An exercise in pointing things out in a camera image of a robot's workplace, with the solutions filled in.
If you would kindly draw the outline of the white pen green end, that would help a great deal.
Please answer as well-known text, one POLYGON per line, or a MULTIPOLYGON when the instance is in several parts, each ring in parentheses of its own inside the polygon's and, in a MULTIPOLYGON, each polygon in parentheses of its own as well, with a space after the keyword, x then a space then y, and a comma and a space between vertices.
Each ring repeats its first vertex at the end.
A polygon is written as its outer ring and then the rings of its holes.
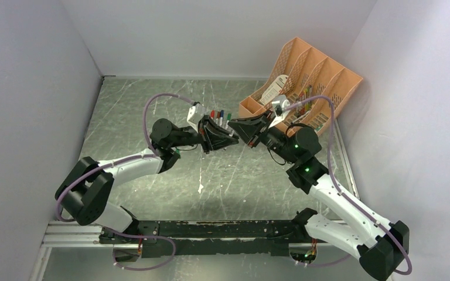
POLYGON ((231 120, 231 113, 227 114, 226 123, 225 123, 226 128, 228 127, 230 120, 231 120))

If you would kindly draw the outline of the white pen red tip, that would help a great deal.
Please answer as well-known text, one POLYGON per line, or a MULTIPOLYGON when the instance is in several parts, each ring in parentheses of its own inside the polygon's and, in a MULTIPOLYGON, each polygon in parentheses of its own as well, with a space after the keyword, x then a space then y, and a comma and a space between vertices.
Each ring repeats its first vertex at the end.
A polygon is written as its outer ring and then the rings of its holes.
POLYGON ((234 136, 234 130, 231 127, 227 127, 227 131, 229 132, 229 136, 234 136))

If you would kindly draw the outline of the white pen blue cap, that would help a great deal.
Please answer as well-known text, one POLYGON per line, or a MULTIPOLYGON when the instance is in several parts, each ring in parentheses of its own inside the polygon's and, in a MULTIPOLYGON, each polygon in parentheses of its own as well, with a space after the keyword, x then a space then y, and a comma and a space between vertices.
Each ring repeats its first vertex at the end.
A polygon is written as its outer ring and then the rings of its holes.
POLYGON ((219 125, 222 127, 223 126, 223 119, 224 119, 224 111, 221 110, 219 113, 219 125))

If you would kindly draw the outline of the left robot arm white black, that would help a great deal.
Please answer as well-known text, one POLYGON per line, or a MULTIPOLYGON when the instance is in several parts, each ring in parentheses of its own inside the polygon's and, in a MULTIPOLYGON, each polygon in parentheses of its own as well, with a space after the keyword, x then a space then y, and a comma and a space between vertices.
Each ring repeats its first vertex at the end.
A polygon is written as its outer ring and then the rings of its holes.
POLYGON ((98 224, 115 230, 115 236, 129 244, 138 238, 138 220, 128 210, 109 203, 111 190, 135 179, 163 173, 180 159, 179 147, 201 146, 205 153, 238 144, 238 136, 219 127, 205 115, 197 126, 178 127, 161 118, 149 136, 152 149, 113 160, 80 159, 54 195, 61 221, 65 210, 79 225, 98 224))

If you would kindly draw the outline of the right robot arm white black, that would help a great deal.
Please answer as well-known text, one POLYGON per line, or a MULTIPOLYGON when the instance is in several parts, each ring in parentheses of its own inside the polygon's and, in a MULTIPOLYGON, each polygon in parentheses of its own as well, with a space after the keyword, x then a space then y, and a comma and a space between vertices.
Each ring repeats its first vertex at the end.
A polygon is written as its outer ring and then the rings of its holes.
POLYGON ((299 242, 315 238, 330 243, 357 259, 372 278, 387 280, 401 262, 409 260, 409 227, 374 212, 335 179, 315 156, 322 146, 312 127, 301 125, 293 135, 286 136, 271 126, 271 116, 268 111, 232 119, 228 125, 249 147, 262 143, 291 164, 286 173, 292 185, 317 198, 345 222, 330 222, 321 214, 307 211, 298 216, 301 221, 292 228, 294 238, 299 242))

